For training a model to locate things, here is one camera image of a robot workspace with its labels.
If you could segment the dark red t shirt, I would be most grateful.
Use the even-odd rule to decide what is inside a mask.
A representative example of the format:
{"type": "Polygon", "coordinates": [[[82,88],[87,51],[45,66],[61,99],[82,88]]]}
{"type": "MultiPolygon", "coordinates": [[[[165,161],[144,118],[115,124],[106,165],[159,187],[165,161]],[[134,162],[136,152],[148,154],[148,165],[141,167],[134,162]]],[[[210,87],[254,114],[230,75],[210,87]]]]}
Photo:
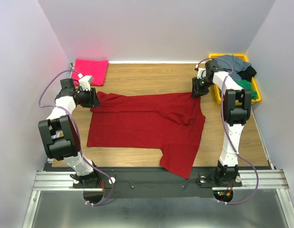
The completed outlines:
{"type": "Polygon", "coordinates": [[[160,149],[160,166],[189,179],[205,116],[190,93],[125,96],[98,92],[87,147],[160,149]]]}

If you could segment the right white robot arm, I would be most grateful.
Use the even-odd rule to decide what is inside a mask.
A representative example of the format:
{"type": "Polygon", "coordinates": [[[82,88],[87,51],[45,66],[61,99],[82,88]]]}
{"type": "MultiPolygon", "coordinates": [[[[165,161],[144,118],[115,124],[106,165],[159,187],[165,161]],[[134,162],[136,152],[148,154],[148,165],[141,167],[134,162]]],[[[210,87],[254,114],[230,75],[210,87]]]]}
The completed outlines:
{"type": "Polygon", "coordinates": [[[234,72],[223,69],[218,62],[227,63],[221,58],[206,58],[205,67],[198,63],[197,77],[192,79],[192,98],[209,93],[213,85],[221,90],[221,119],[225,131],[224,142],[213,180],[217,185],[235,181],[238,176],[239,143],[242,131],[251,114],[252,92],[239,86],[230,76],[234,72]]]}

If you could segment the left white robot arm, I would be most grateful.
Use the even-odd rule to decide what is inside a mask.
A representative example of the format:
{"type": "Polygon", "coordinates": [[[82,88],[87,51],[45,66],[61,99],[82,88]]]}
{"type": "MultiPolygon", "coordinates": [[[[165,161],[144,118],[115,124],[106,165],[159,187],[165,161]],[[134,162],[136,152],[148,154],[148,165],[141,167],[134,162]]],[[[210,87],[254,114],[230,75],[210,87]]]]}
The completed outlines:
{"type": "Polygon", "coordinates": [[[101,176],[94,170],[94,162],[82,154],[80,139],[70,115],[77,105],[84,108],[100,105],[95,88],[90,87],[92,81],[92,76],[82,76],[76,88],[73,79],[62,79],[61,90],[55,98],[56,106],[46,120],[38,123],[47,157],[65,162],[76,172],[71,174],[71,178],[86,188],[98,187],[101,176]]]}

